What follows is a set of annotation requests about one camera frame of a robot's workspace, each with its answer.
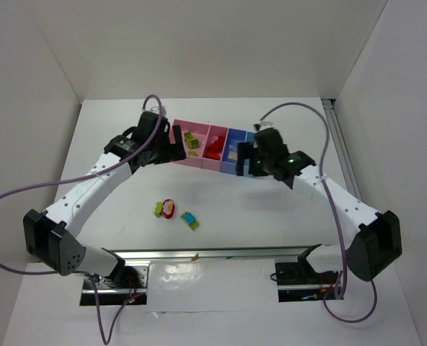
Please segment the blue green lego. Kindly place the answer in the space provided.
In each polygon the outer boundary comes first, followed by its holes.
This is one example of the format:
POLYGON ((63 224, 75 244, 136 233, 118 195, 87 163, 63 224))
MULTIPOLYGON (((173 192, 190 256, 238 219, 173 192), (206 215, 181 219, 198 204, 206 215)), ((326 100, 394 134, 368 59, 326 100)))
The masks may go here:
POLYGON ((186 226, 192 231, 196 230, 200 226, 197 218, 191 212, 187 211, 183 213, 180 216, 180 218, 186 224, 186 226))

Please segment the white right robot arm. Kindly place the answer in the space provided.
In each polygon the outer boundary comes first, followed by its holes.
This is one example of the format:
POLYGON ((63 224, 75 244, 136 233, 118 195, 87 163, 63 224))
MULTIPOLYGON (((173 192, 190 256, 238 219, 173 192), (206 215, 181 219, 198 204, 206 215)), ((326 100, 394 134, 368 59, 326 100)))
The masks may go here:
POLYGON ((252 176, 272 176, 318 206, 336 212, 343 244, 317 244, 302 252, 298 263, 303 275, 313 278, 348 268, 358 279, 369 282, 402 254, 400 221, 392 211, 381 213, 362 203, 304 152, 289 152, 276 129, 261 130, 254 139, 237 146, 237 175, 244 174, 248 161, 252 176))

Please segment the white tan lego plate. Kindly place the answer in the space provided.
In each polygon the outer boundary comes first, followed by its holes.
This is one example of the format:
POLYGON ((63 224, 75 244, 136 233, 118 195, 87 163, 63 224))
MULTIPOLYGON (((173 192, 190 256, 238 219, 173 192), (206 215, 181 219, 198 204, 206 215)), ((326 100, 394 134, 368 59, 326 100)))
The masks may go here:
POLYGON ((231 159, 231 160, 237 160, 237 153, 236 152, 233 152, 233 151, 230 151, 229 152, 229 155, 228 155, 228 159, 231 159))

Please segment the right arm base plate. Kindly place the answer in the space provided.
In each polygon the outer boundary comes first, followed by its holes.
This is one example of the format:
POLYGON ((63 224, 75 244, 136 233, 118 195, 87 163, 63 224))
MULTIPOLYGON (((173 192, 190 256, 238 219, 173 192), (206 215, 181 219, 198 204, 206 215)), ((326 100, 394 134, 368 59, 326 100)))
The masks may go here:
POLYGON ((270 279, 276 283, 278 301, 335 300, 334 288, 338 272, 324 272, 306 276, 297 262, 277 262, 270 279))

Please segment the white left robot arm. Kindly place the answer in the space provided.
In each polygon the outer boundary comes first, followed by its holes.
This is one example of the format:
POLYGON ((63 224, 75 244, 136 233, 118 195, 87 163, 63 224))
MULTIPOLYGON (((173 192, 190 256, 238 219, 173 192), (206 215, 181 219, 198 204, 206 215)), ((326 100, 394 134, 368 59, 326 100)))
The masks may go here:
POLYGON ((27 252, 59 275, 82 272, 122 285, 135 270, 107 249, 81 244, 77 237, 105 199, 141 167, 185 159, 180 126, 145 111, 138 125, 114 137, 90 170, 90 179, 74 185, 44 211, 23 218, 27 252))

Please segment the red lego brick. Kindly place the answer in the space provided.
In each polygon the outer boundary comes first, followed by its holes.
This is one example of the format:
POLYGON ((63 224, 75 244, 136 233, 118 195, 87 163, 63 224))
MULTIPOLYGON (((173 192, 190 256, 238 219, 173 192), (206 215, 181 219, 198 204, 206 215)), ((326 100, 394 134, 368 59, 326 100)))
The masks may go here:
POLYGON ((219 136, 211 144, 207 145, 203 157, 207 159, 212 159, 216 161, 221 160, 221 154, 223 152, 225 137, 219 136))

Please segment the red white flower lego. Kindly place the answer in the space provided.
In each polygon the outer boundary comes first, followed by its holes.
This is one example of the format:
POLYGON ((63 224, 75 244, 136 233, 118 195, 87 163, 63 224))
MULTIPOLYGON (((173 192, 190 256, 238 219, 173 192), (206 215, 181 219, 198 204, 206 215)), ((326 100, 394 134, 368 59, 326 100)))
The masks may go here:
POLYGON ((162 202, 162 216, 171 219, 175 214, 175 202, 172 199, 166 199, 162 202))

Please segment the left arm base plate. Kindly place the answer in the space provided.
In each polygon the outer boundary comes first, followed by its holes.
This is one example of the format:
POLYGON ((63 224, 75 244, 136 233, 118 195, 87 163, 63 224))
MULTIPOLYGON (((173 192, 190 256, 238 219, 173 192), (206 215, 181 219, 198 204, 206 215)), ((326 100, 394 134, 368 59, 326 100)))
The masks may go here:
POLYGON ((121 306, 126 300, 129 300, 129 306, 146 305, 148 279, 148 261, 129 261, 117 282, 103 277, 94 278, 99 305, 121 306))

